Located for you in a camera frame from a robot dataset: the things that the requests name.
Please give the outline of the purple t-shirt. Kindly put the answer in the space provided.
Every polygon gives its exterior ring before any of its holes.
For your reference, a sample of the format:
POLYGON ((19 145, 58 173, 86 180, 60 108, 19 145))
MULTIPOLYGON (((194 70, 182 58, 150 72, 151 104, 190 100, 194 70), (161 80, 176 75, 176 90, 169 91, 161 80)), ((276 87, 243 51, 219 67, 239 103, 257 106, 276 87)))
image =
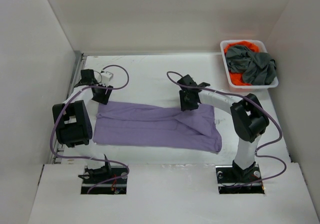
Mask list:
POLYGON ((126 102, 100 104, 93 141, 100 145, 168 147, 220 152, 214 107, 191 111, 126 102))

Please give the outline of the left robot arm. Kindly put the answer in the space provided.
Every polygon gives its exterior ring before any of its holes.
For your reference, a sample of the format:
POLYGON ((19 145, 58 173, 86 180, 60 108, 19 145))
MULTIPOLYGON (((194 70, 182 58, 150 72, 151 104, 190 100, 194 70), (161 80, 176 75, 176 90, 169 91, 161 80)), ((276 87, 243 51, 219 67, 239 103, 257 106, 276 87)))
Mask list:
POLYGON ((104 154, 98 154, 93 142, 95 125, 91 123, 87 105, 93 102, 107 104, 111 90, 106 90, 113 74, 108 71, 98 72, 96 79, 92 69, 81 70, 80 80, 75 84, 73 92, 61 104, 53 106, 53 119, 57 120, 62 109, 65 109, 56 128, 56 137, 60 144, 74 149, 79 156, 87 156, 85 172, 95 175, 101 183, 107 183, 112 178, 111 165, 104 154))

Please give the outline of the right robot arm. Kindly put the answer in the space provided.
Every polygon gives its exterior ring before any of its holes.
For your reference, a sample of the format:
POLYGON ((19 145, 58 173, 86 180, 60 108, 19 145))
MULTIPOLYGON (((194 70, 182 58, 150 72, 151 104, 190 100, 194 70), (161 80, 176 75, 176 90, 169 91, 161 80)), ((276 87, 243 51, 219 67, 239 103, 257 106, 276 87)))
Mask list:
POLYGON ((269 125, 267 116, 258 109, 261 104, 257 97, 248 94, 245 99, 237 101, 232 96, 205 90, 209 84, 202 82, 198 85, 190 75, 181 77, 177 83, 181 88, 179 96, 183 111, 195 110, 200 104, 207 104, 231 115, 239 137, 237 153, 232 162, 232 176, 236 182, 247 182, 253 174, 258 142, 269 125))

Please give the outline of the orange t-shirt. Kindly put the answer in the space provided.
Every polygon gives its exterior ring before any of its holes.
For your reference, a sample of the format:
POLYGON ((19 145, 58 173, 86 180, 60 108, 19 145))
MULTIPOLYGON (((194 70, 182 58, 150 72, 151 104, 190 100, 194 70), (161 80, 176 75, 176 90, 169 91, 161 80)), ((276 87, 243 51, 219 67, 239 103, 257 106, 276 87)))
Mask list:
MULTIPOLYGON (((249 50, 256 52, 256 53, 258 53, 260 51, 259 47, 251 42, 239 41, 239 42, 227 44, 227 46, 223 50, 224 55, 227 54, 227 51, 230 47, 233 47, 235 45, 245 46, 245 47, 249 48, 249 50)), ((251 86, 251 84, 245 83, 243 81, 243 78, 242 78, 243 74, 242 73, 233 73, 233 72, 229 71, 229 76, 230 76, 231 82, 236 86, 251 86)))

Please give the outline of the white plastic laundry basket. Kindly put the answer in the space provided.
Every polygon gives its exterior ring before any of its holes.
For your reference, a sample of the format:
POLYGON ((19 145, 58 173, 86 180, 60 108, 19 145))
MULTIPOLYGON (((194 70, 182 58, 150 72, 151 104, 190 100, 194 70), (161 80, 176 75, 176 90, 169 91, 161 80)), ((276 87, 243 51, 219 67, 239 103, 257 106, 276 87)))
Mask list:
POLYGON ((259 89, 268 89, 268 88, 277 87, 279 84, 277 76, 274 78, 274 80, 269 85, 235 85, 235 84, 233 84, 231 76, 230 76, 230 72, 228 71, 228 67, 227 67, 227 61, 225 58, 225 48, 227 48, 228 45, 231 45, 234 43, 240 43, 243 41, 257 46, 257 48, 261 51, 260 53, 268 53, 264 43, 261 41, 258 41, 258 40, 225 40, 225 41, 221 41, 220 49, 221 49, 221 53, 222 53, 222 59, 223 59, 224 69, 226 72, 226 77, 227 77, 227 80, 229 83, 229 89, 231 91, 248 92, 250 90, 259 90, 259 89))

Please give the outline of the grey t-shirt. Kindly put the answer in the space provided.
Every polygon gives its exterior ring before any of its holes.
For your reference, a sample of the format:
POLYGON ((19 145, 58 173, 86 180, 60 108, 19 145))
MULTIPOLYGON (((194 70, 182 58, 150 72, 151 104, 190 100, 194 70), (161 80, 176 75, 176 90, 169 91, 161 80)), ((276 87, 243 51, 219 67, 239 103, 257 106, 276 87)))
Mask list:
POLYGON ((225 55, 227 69, 242 73, 245 83, 269 85, 277 76, 276 62, 268 53, 256 53, 241 45, 230 47, 225 55))

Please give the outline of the aluminium rail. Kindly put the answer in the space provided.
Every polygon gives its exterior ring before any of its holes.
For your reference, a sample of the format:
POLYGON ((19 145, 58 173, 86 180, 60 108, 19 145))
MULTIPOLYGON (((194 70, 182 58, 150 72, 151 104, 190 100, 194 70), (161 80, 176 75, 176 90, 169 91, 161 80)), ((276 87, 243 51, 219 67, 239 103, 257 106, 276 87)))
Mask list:
MULTIPOLYGON (((73 71, 71 74, 70 84, 67 91, 67 99, 71 96, 73 93, 73 89, 75 84, 80 80, 80 72, 84 67, 84 63, 82 61, 84 54, 81 51, 74 51, 75 55, 75 61, 73 65, 73 71)), ((64 147, 62 144, 59 144, 57 138, 56 138, 56 128, 59 122, 59 118, 62 116, 62 113, 58 114, 57 120, 54 122, 54 126, 51 132, 51 136, 49 139, 49 148, 51 151, 50 158, 49 158, 49 164, 61 164, 62 159, 81 159, 79 156, 62 156, 59 152, 59 148, 62 147, 62 153, 64 153, 64 147)))

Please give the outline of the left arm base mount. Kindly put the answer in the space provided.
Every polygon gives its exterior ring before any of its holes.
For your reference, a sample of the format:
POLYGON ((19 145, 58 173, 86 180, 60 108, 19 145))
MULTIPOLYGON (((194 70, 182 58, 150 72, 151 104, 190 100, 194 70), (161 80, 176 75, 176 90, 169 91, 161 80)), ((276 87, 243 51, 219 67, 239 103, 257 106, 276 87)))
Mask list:
POLYGON ((89 169, 78 175, 82 180, 81 194, 107 194, 121 195, 127 193, 127 169, 121 166, 109 166, 105 164, 98 169, 89 169))

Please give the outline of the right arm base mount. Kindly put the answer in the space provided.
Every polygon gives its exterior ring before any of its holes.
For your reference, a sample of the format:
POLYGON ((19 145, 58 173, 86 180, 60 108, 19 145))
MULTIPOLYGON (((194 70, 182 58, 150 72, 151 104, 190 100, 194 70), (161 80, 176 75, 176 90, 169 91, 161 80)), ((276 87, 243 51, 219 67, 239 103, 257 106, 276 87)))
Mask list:
POLYGON ((264 194, 260 168, 256 164, 244 177, 237 177, 231 165, 215 167, 219 194, 264 194))

